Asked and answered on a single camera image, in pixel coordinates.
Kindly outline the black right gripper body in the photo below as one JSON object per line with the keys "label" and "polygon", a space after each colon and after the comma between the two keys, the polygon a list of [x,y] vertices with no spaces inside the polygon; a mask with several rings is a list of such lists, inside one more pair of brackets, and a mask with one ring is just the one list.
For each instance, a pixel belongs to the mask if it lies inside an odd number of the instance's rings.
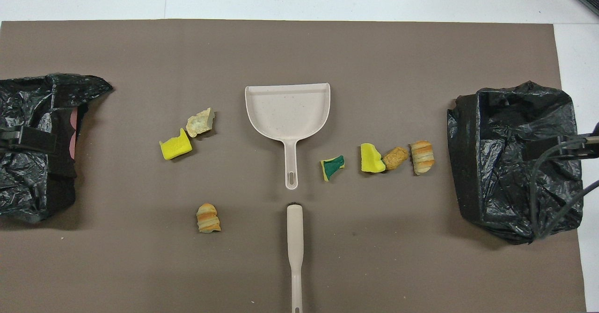
{"label": "black right gripper body", "polygon": [[567,136],[563,142],[562,158],[599,158],[599,136]]}

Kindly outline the striped croissant piece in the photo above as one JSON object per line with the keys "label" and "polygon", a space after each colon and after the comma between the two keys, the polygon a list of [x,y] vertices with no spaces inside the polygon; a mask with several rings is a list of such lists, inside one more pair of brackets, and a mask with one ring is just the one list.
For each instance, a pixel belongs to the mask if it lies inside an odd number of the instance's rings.
{"label": "striped croissant piece", "polygon": [[421,176],[430,171],[435,164],[432,143],[419,140],[410,144],[411,161],[415,175]]}
{"label": "striped croissant piece", "polygon": [[196,212],[197,228],[201,233],[220,232],[218,211],[213,204],[202,204]]}

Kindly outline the yellow sponge block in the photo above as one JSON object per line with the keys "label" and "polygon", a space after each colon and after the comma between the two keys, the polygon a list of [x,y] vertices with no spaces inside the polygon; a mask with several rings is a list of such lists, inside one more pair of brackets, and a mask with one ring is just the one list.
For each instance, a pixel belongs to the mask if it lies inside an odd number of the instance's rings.
{"label": "yellow sponge block", "polygon": [[186,131],[180,128],[179,134],[175,138],[170,138],[166,142],[159,142],[162,156],[165,160],[172,160],[192,151],[193,147]]}

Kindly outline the brown fried nugget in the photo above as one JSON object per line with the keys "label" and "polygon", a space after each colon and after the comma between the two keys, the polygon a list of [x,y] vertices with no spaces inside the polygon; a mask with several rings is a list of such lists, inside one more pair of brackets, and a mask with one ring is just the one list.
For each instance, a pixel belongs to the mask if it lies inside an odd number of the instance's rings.
{"label": "brown fried nugget", "polygon": [[409,152],[404,147],[394,147],[388,151],[381,160],[385,164],[385,170],[396,170],[409,157]]}

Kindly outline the torn croissant chunk pale inside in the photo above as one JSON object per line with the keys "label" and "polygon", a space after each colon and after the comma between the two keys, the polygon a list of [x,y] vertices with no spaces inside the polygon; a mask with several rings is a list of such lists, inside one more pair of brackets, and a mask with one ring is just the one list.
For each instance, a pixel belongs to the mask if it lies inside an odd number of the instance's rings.
{"label": "torn croissant chunk pale inside", "polygon": [[190,116],[186,123],[186,132],[191,138],[212,131],[215,113],[212,108],[207,108],[196,115]]}

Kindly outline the yellow sponge wedge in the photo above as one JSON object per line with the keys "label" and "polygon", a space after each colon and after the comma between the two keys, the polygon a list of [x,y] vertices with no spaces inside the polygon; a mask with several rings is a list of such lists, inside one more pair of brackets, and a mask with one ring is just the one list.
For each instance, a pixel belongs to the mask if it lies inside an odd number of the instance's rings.
{"label": "yellow sponge wedge", "polygon": [[361,171],[366,173],[381,173],[387,169],[382,155],[372,143],[361,143]]}

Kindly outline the green and yellow sponge piece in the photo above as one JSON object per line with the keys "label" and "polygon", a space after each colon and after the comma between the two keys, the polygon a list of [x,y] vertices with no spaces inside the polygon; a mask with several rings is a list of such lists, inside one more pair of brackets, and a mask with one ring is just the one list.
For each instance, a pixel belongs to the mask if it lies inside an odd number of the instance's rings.
{"label": "green and yellow sponge piece", "polygon": [[345,168],[346,166],[344,155],[338,155],[338,157],[321,160],[320,164],[323,180],[325,182],[329,182],[334,173]]}

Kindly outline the beige plastic dustpan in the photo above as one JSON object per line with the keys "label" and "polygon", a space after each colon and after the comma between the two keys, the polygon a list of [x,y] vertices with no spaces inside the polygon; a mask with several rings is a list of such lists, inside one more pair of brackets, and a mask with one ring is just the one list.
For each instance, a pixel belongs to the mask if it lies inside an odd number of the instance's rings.
{"label": "beige plastic dustpan", "polygon": [[266,138],[283,145],[285,185],[298,187],[297,143],[319,132],[331,108],[329,83],[247,86],[244,98],[248,119]]}

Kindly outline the beige hand brush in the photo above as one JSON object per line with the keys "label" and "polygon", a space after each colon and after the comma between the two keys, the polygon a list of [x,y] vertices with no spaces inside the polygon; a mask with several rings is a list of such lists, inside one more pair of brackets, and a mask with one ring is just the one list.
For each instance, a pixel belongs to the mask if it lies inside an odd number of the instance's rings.
{"label": "beige hand brush", "polygon": [[302,262],[304,259],[304,220],[300,204],[292,203],[287,214],[287,257],[291,269],[292,313],[302,313]]}

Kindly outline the pink plastic bin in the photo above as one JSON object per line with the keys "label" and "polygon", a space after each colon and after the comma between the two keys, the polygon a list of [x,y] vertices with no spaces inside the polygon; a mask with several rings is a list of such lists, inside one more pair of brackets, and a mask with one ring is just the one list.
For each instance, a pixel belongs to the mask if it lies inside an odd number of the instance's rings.
{"label": "pink plastic bin", "polygon": [[73,110],[70,114],[70,118],[69,118],[70,125],[73,129],[73,133],[69,140],[69,155],[70,155],[71,159],[73,159],[73,160],[75,160],[75,149],[76,149],[76,142],[77,142],[77,137],[78,137],[78,125],[79,125],[78,117],[79,117],[79,109],[73,108]]}

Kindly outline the black bag over pink bin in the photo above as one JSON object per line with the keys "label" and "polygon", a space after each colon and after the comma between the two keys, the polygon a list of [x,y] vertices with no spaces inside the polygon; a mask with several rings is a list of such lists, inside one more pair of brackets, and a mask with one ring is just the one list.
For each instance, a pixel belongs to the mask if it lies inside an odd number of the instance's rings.
{"label": "black bag over pink bin", "polygon": [[92,75],[54,73],[0,80],[0,130],[32,127],[56,135],[54,153],[0,143],[0,217],[39,223],[75,202],[75,160],[69,118],[79,109],[78,136],[88,104],[113,87]]}

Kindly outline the black bag lined bin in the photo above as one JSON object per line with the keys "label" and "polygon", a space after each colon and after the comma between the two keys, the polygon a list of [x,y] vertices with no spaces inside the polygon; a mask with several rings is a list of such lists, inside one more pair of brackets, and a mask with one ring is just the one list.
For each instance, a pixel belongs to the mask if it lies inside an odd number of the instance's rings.
{"label": "black bag lined bin", "polygon": [[580,160],[556,145],[524,161],[525,142],[577,136],[564,91],[527,81],[456,98],[447,111],[447,144],[460,214],[514,245],[578,228],[584,189]]}

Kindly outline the brown paper table mat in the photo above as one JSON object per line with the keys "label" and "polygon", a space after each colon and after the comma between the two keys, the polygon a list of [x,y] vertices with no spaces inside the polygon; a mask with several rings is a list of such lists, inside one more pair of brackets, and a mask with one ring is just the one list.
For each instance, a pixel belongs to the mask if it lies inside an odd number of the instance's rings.
{"label": "brown paper table mat", "polygon": [[[446,111],[481,88],[561,88],[549,24],[217,20],[4,22],[0,78],[95,75],[76,147],[77,200],[0,220],[0,313],[290,313],[286,205],[304,207],[304,311],[585,311],[575,230],[514,246],[462,219]],[[248,119],[247,86],[329,83],[323,128],[282,143]],[[159,142],[212,108],[172,160]],[[417,176],[410,144],[432,143]],[[361,171],[361,143],[396,170]],[[323,180],[321,160],[346,166]],[[213,204],[220,232],[201,233]]]}

